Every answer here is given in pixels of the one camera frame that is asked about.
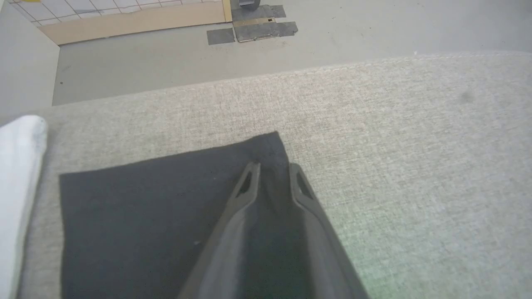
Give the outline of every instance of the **gray floor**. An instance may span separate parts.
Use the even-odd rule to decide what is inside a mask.
[[[532,52],[531,0],[263,0],[294,37],[209,46],[215,24],[61,47],[54,105],[206,81],[427,53]]]

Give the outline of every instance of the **gray fabric couch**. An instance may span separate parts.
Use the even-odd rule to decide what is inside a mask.
[[[50,132],[19,298],[60,297],[60,173],[274,130],[372,298],[532,297],[531,54],[339,65],[36,114]]]

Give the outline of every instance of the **white towel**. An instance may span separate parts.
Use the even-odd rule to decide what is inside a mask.
[[[47,131],[35,115],[0,128],[0,299],[16,297]]]

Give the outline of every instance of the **black cloth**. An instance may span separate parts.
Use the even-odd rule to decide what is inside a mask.
[[[274,132],[60,176],[63,298],[175,298],[249,162],[261,163],[245,298],[306,298],[288,158]]]

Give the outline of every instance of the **wall tile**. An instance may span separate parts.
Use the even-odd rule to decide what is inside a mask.
[[[144,4],[151,4],[151,3],[159,3],[159,0],[137,0],[138,4],[144,5]]]
[[[161,3],[144,4],[140,6],[141,10],[157,9],[161,8]]]
[[[75,14],[65,0],[40,0],[56,17]]]
[[[49,19],[49,20],[39,21],[39,23],[42,26],[46,26],[46,25],[52,25],[52,24],[61,23],[61,21],[58,20],[58,19]]]
[[[102,10],[102,11],[100,11],[100,13],[101,13],[102,15],[107,15],[107,14],[117,14],[117,13],[120,13],[120,9]]]
[[[55,18],[54,15],[40,2],[19,2],[19,5],[36,21]]]
[[[183,3],[183,5],[192,4],[192,3],[201,3],[201,0],[181,0],[181,3]]]
[[[136,0],[114,0],[114,2],[118,5],[118,8],[125,8],[128,6],[138,6],[138,3]]]
[[[22,9],[22,7],[20,7],[17,3],[13,3],[11,4],[11,6],[13,6],[16,10],[18,10],[26,19],[30,20],[30,21],[35,21],[35,19],[30,16],[29,13],[27,13],[25,10]]]
[[[126,7],[126,8],[121,8],[120,9],[120,12],[122,13],[130,13],[130,12],[136,12],[136,11],[139,11],[140,10],[140,7],[138,5],[136,6],[130,6],[130,7]]]
[[[96,8],[90,0],[66,0],[76,13],[95,11]]]
[[[161,6],[162,6],[162,7],[176,6],[176,5],[181,5],[181,0],[179,0],[179,1],[161,2]]]
[[[64,16],[62,18],[58,18],[61,22],[67,22],[67,21],[73,21],[73,20],[79,20],[80,17],[75,14],[75,15],[70,15],[70,16]]]
[[[100,16],[100,13],[98,11],[93,11],[79,14],[79,17],[82,19],[94,18],[95,16]]]
[[[113,0],[90,0],[97,10],[115,9],[117,5]]]

